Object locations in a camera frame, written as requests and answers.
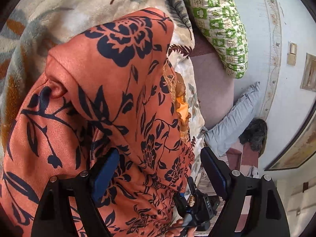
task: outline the floral wallpaper border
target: floral wallpaper border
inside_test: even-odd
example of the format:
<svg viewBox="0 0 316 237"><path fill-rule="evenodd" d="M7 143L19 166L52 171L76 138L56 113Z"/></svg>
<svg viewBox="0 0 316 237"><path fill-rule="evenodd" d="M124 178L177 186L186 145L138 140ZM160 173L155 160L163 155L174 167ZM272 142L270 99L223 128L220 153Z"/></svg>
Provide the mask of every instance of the floral wallpaper border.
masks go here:
<svg viewBox="0 0 316 237"><path fill-rule="evenodd" d="M265 0L270 25L270 65L268 84L259 117L266 120L272 105L281 65L282 29L277 0Z"/></svg>

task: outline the human hand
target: human hand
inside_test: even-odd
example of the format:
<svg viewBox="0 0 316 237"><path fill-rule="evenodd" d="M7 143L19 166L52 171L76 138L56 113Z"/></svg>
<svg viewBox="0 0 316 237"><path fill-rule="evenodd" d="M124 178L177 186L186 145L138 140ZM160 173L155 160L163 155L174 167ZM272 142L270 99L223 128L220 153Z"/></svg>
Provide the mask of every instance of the human hand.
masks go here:
<svg viewBox="0 0 316 237"><path fill-rule="evenodd" d="M171 227L178 227L178 226L181 226L183 224L183 219L179 219L177 220L177 222L175 224L173 224ZM188 229L188 233L187 233L187 237L194 237L194 233L195 233L195 230L197 228L189 228ZM171 230L168 230L166 233L165 233L165 237L176 237L176 236L180 236L180 233L181 231L183 230L183 227L179 227L179 228L175 228L175 229L171 229Z"/></svg>

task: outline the black device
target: black device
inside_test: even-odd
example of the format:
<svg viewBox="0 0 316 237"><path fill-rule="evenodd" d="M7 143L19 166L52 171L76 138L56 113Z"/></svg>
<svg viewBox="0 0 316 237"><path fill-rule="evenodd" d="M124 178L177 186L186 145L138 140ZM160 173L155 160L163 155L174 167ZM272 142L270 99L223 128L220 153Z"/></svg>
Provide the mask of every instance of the black device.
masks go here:
<svg viewBox="0 0 316 237"><path fill-rule="evenodd" d="M118 162L118 151L112 148L89 172L82 171L74 178L63 180L51 177L39 202L31 237L78 237L69 197L75 197L88 237L111 237L95 204L105 192ZM285 211L271 177L264 175L255 179L237 170L231 171L208 147L201 150L201 162L217 195L203 194L192 177L188 178L194 205L190 207L180 193L174 196L179 215L186 221L181 236L185 236L190 227L198 226L199 231L209 228L220 196L225 205L210 237L290 237ZM242 232L235 233L246 196L252 196L247 222Z"/></svg>

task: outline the pillowcase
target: pillowcase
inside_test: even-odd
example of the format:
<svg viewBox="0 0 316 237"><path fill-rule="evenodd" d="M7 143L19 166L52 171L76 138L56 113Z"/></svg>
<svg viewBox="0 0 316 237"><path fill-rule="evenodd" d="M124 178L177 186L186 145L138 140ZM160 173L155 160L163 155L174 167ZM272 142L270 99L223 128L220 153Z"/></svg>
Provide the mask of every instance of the pillowcase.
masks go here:
<svg viewBox="0 0 316 237"><path fill-rule="evenodd" d="M248 66L248 44L234 0L184 0L195 23L214 46L226 72L243 77Z"/></svg>
<svg viewBox="0 0 316 237"><path fill-rule="evenodd" d="M260 82L256 82L246 89L222 121L210 130L204 128L204 141L217 157L225 155L255 117L261 96Z"/></svg>

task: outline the green and white pillow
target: green and white pillow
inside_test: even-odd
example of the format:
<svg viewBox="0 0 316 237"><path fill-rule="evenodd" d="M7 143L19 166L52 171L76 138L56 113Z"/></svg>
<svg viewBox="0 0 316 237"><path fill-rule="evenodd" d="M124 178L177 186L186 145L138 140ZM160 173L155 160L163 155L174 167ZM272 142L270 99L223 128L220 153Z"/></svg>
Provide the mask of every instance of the green and white pillow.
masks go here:
<svg viewBox="0 0 316 237"><path fill-rule="evenodd" d="M244 24L234 0L184 0L207 40L218 52L228 75L243 77L248 66Z"/></svg>

